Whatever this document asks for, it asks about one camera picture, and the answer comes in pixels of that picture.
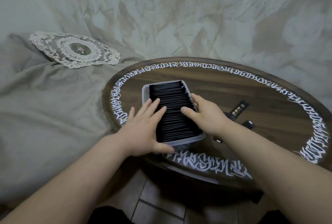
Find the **person's right hand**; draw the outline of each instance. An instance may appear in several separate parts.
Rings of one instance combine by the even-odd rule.
[[[231,122],[222,110],[213,102],[203,99],[199,95],[191,94],[192,99],[198,105],[198,113],[190,108],[182,107],[181,112],[193,120],[205,133],[218,136],[222,128]]]

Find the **hand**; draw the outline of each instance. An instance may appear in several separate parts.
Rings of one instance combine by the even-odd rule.
[[[131,108],[126,124],[117,133],[128,156],[140,156],[150,152],[174,153],[173,147],[156,140],[157,124],[166,112],[164,106],[154,113],[159,102],[158,98],[151,104],[151,99],[148,99],[136,116],[135,108]]]
[[[222,110],[213,102],[203,99],[199,95],[191,94],[198,105],[198,113],[190,108],[182,107],[181,112],[193,120],[205,133],[218,136],[218,133],[228,122],[231,122]]]

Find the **table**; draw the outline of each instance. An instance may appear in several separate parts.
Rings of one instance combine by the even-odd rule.
[[[118,128],[131,106],[142,105],[142,87],[184,80],[190,90],[230,112],[241,100],[250,106],[237,118],[250,120],[253,131],[303,158],[332,170],[332,114],[300,88],[260,70],[240,64],[191,57],[159,58],[131,65],[113,76],[103,91],[107,118]],[[163,169],[242,189],[257,189],[250,171],[225,143],[209,136],[198,146],[172,155],[145,159]]]

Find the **lace trim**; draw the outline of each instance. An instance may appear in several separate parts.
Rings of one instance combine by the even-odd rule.
[[[48,57],[68,68],[119,63],[120,53],[83,35],[35,32],[29,40]]]

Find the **plastic container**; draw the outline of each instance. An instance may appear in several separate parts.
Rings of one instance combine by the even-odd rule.
[[[163,83],[174,83],[174,82],[179,82],[179,81],[181,81],[183,83],[183,85],[185,86],[186,93],[189,94],[190,100],[194,105],[194,109],[196,110],[196,112],[198,112],[197,106],[193,102],[189,89],[183,80],[164,81],[164,82],[160,82],[160,83],[151,83],[151,84],[144,85],[142,88],[142,104],[144,104],[150,98],[150,90],[149,90],[150,85],[163,84]],[[200,140],[202,140],[203,138],[205,138],[204,132],[202,132],[200,135],[195,136],[195,137],[184,138],[184,139],[169,141],[169,142],[164,142],[164,143],[172,146],[174,148],[175,152],[178,152],[178,151],[187,150],[187,149],[190,149],[190,148],[196,146],[198,144],[198,142]]]

